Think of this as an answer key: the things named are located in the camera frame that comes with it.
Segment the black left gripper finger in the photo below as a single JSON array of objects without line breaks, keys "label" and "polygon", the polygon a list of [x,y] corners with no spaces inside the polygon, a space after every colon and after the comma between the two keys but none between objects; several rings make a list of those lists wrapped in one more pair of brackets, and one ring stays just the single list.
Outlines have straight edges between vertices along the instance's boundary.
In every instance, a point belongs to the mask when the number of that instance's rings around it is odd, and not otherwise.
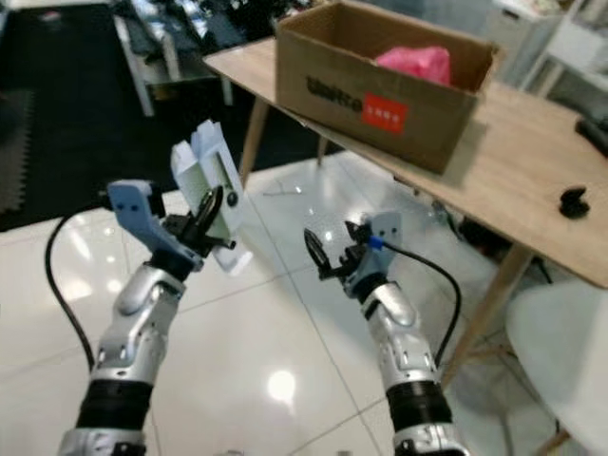
[{"label": "black left gripper finger", "polygon": [[222,224],[220,216],[224,200],[224,187],[216,186],[209,188],[199,204],[197,234],[212,239],[229,238],[229,230]]}]

